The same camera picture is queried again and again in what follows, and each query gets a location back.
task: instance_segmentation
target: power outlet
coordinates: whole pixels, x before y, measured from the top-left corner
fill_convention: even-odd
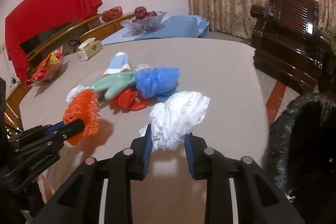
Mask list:
[[[0,54],[5,50],[5,44],[0,45]]]

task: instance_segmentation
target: orange mesh bag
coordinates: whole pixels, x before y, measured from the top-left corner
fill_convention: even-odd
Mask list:
[[[93,90],[83,90],[70,102],[68,108],[65,110],[63,116],[64,124],[81,119],[85,125],[83,132],[67,140],[69,144],[76,145],[81,138],[97,134],[100,117],[97,99],[98,95]]]

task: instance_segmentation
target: red fabric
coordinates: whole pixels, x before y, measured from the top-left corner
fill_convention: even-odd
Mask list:
[[[101,0],[24,0],[5,20],[5,43],[16,76],[27,79],[28,58],[20,44],[54,27],[97,13]]]

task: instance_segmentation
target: gray tablecloth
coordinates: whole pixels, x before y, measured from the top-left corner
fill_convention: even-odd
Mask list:
[[[206,117],[193,133],[227,157],[249,155],[261,163],[268,136],[266,111],[253,66],[254,49],[238,42],[151,39],[104,46],[84,62],[79,62],[77,54],[68,55],[51,85],[32,88],[24,97],[20,105],[24,128],[61,121],[68,92],[76,85],[89,86],[98,80],[120,51],[129,55],[132,68],[143,63],[152,68],[179,68],[178,90],[200,91],[210,98]],[[75,147],[66,143],[61,159],[45,171],[53,190],[85,158],[102,160],[129,147],[148,123],[151,109],[127,112],[107,103],[100,107],[98,134]],[[204,223],[206,182],[190,177],[183,146],[153,153],[146,180],[131,186],[134,223]]]

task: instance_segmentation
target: tissue box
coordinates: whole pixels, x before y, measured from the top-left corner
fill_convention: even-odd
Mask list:
[[[103,46],[101,45],[100,40],[90,41],[87,45],[84,46],[84,49],[78,52],[80,61],[90,59],[92,56],[94,56],[97,52],[100,52],[102,49]]]

